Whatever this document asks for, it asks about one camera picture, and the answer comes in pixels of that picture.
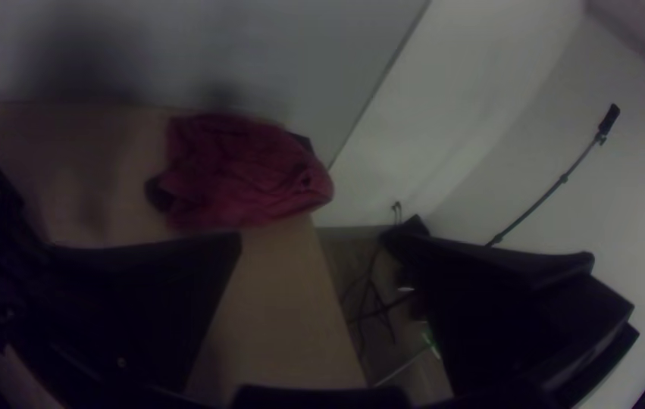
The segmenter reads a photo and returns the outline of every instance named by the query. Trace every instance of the cable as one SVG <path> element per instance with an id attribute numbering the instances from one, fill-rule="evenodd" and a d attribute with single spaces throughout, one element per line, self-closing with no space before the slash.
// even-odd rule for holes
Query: cable
<path id="1" fill-rule="evenodd" d="M 389 304 L 383 304 L 382 308 L 378 308 L 377 310 L 373 310 L 373 311 L 371 311 L 369 313 L 366 313 L 366 314 L 360 314 L 357 317 L 352 318 L 351 320 L 348 320 L 347 323 L 348 324 L 357 323 L 359 321 L 368 319 L 370 317 L 375 317 L 378 314 L 388 312 L 388 311 L 392 310 L 394 307 L 397 307 L 398 305 L 400 305 L 400 304 L 408 301 L 409 299 L 413 298 L 414 295 L 415 295 L 415 292 L 413 292 L 413 291 L 407 292 L 404 295 L 401 295 L 400 297 L 396 298 L 395 301 L 393 301 L 393 302 L 391 302 Z"/>
<path id="2" fill-rule="evenodd" d="M 610 129 L 612 128 L 612 125 L 615 123 L 615 120 L 618 119 L 618 116 L 620 115 L 620 108 L 618 108 L 618 105 L 611 104 L 610 109 L 608 110 L 608 113 L 605 115 L 603 120 L 600 122 L 600 125 L 598 126 L 598 131 L 595 134 L 595 138 L 593 138 L 593 141 L 590 142 L 590 144 L 585 148 L 585 151 L 582 152 L 580 157 L 570 166 L 570 168 L 562 174 L 559 179 L 557 179 L 557 182 L 548 190 L 542 197 L 540 197 L 539 200 L 534 202 L 534 204 L 527 209 L 517 220 L 514 220 L 514 223 L 510 224 L 507 226 L 506 229 L 504 229 L 501 233 L 495 235 L 484 247 L 491 247 L 495 244 L 501 243 L 502 240 L 504 240 L 504 236 L 509 234 L 514 228 L 519 226 L 521 222 L 524 221 L 527 217 L 529 217 L 530 214 L 534 213 L 534 211 L 544 203 L 560 186 L 564 185 L 567 183 L 570 175 L 572 172 L 575 171 L 575 169 L 580 165 L 580 163 L 585 159 L 587 154 L 590 153 L 590 150 L 596 145 L 600 144 L 602 146 L 605 141 L 607 140 L 606 136 L 608 133 L 610 133 Z"/>
<path id="3" fill-rule="evenodd" d="M 392 373 L 390 373 L 390 375 L 388 375 L 388 376 L 384 377 L 383 379 L 381 379 L 381 380 L 377 381 L 377 382 L 373 385 L 373 388 L 377 388 L 378 386 L 382 386 L 384 383 L 386 383 L 386 382 L 388 382 L 389 380 L 391 380 L 391 379 L 395 378 L 395 377 L 396 377 L 396 375 L 398 375 L 399 373 L 401 373 L 402 371 L 404 371 L 407 367 L 410 367 L 411 365 L 413 365 L 413 363 L 414 363 L 414 362 L 415 362 L 415 361 L 416 361 L 416 360 L 417 360 L 421 355 L 423 355 L 423 354 L 425 354 L 426 352 L 428 352 L 428 351 L 432 350 L 433 348 L 434 348 L 434 346 L 433 346 L 433 345 L 426 345 L 426 346 L 424 346 L 424 347 L 423 347 L 423 348 L 421 348 L 418 352 L 416 352 L 416 353 L 415 353 L 415 355 L 413 355 L 413 357 L 412 357 L 411 359 L 407 360 L 403 365 L 399 366 L 399 367 L 398 367 L 398 369 L 396 369 L 396 370 L 394 370 Z"/>

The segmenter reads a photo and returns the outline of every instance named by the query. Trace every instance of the red towel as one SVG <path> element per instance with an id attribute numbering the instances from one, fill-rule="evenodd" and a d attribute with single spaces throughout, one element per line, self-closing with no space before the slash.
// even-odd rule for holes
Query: red towel
<path id="1" fill-rule="evenodd" d="M 174 118 L 170 168 L 160 189 L 173 197 L 176 229 L 258 226 L 332 199 L 320 161 L 285 129 L 228 114 Z"/>

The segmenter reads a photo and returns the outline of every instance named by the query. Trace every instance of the black cable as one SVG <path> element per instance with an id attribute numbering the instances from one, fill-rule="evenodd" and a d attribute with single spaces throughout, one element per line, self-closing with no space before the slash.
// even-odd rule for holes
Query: black cable
<path id="1" fill-rule="evenodd" d="M 394 226 L 398 226 L 398 225 L 400 225 L 400 224 L 402 223 L 402 219 L 403 219 L 403 210 L 402 210 L 402 206 L 401 206 L 400 202 L 399 202 L 399 201 L 396 201 L 396 202 L 393 204 L 393 206 L 391 206 L 390 208 L 392 208 L 392 209 L 393 209 L 393 225 L 394 225 Z M 375 252 L 373 253 L 373 260 L 371 261 L 371 264 L 374 262 L 374 259 L 377 257 L 377 254 L 378 254 L 378 252 L 379 252 L 379 251 L 380 251 L 380 246 L 378 245 L 378 247 L 375 249 Z M 354 280 L 353 280 L 353 281 L 352 281 L 352 282 L 347 286 L 347 288 L 345 289 L 345 291 L 343 292 L 343 294 L 340 296 L 340 304 L 345 304 L 345 300 L 346 300 L 346 299 L 347 299 L 347 297 L 350 295 L 350 292 L 352 292 L 352 289 L 354 289 L 354 288 L 355 288 L 355 285 L 357 285 L 358 283 L 360 283 L 360 281 L 361 281 L 362 279 L 364 279 L 365 277 L 367 277 L 367 276 L 368 276 L 368 274 L 369 274 L 369 270 L 370 270 L 371 268 L 372 268 L 372 267 L 368 266 L 368 269 L 367 269 L 363 274 L 360 274 L 359 276 L 357 276 L 357 277 L 356 277 L 356 278 L 355 278 L 355 279 L 354 279 Z"/>
<path id="2" fill-rule="evenodd" d="M 370 317 L 375 317 L 375 316 L 377 316 L 379 314 L 388 312 L 388 311 L 392 310 L 394 307 L 397 307 L 398 305 L 400 305 L 400 304 L 408 301 L 409 299 L 413 298 L 414 296 L 415 296 L 415 292 L 407 292 L 404 295 L 401 295 L 400 297 L 398 297 L 395 301 L 393 301 L 393 302 L 391 302 L 389 304 L 385 304 L 382 308 L 378 308 L 377 310 L 371 311 L 371 312 L 366 313 L 366 314 L 361 314 L 361 315 L 359 315 L 359 316 L 357 316 L 357 317 L 355 317 L 355 318 L 353 318 L 351 320 L 348 320 L 347 323 L 348 324 L 354 324 L 354 323 L 357 323 L 359 321 L 366 320 L 366 319 L 368 319 Z"/>
<path id="3" fill-rule="evenodd" d="M 529 217 L 530 214 L 534 213 L 534 211 L 544 203 L 560 186 L 564 185 L 567 183 L 568 178 L 572 174 L 572 172 L 575 171 L 575 169 L 580 165 L 580 162 L 585 159 L 587 154 L 590 153 L 590 150 L 596 145 L 600 144 L 602 146 L 605 141 L 607 140 L 606 135 L 610 133 L 610 129 L 612 128 L 612 125 L 615 123 L 615 120 L 618 119 L 618 116 L 620 115 L 620 108 L 618 108 L 618 105 L 611 104 L 610 109 L 608 110 L 608 113 L 605 115 L 603 118 L 603 121 L 600 122 L 600 125 L 598 126 L 598 131 L 595 134 L 595 138 L 593 138 L 593 141 L 590 142 L 590 144 L 585 148 L 585 151 L 582 152 L 580 157 L 570 166 L 570 168 L 562 174 L 559 179 L 557 179 L 557 182 L 550 188 L 550 190 L 547 190 L 547 192 L 540 197 L 539 200 L 534 202 L 534 204 L 527 209 L 517 220 L 514 220 L 514 223 L 510 224 L 507 226 L 506 229 L 504 229 L 501 233 L 495 235 L 484 247 L 491 247 L 495 244 L 501 243 L 502 240 L 504 240 L 504 236 L 509 234 L 514 228 L 519 226 L 521 222 L 524 221 L 527 217 Z"/>

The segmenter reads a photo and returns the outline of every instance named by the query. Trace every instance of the desk surface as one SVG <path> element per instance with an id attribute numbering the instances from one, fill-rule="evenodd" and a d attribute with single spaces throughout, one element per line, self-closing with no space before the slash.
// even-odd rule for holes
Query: desk surface
<path id="1" fill-rule="evenodd" d="M 0 104 L 0 166 L 24 196 L 27 218 L 53 242 L 107 247 L 172 239 L 143 183 L 164 169 L 168 118 L 188 113 Z M 186 393 L 223 404 L 243 383 L 365 387 L 310 218 L 242 236 L 242 257 Z M 0 360 L 0 386 L 10 402 L 58 406 L 17 365 L 12 352 Z"/>

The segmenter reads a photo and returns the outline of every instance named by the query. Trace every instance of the dark fabric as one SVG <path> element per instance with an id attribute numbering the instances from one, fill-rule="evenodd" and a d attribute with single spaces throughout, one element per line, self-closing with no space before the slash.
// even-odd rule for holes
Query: dark fabric
<path id="1" fill-rule="evenodd" d="M 524 379 L 515 379 L 479 393 L 432 404 L 425 409 L 565 409 L 565 407 L 541 388 Z"/>
<path id="2" fill-rule="evenodd" d="M 350 390 L 277 389 L 244 386 L 233 400 L 233 409 L 288 407 L 289 409 L 409 409 L 405 393 L 395 387 Z"/>
<path id="3" fill-rule="evenodd" d="M 171 120 L 167 138 L 169 168 L 146 191 L 173 228 L 258 226 L 332 199 L 324 166 L 279 126 L 202 114 Z"/>
<path id="4" fill-rule="evenodd" d="M 37 239 L 21 206 L 0 171 L 0 353 L 8 342 L 31 339 L 23 345 L 66 355 L 106 382 L 183 390 L 240 236 L 61 248 Z"/>
<path id="5" fill-rule="evenodd" d="M 600 372 L 589 391 L 609 372 L 593 362 L 634 307 L 590 275 L 592 254 L 530 254 L 426 232 L 412 219 L 380 239 L 412 271 L 457 396 L 519 376 L 554 392 L 584 371 Z"/>

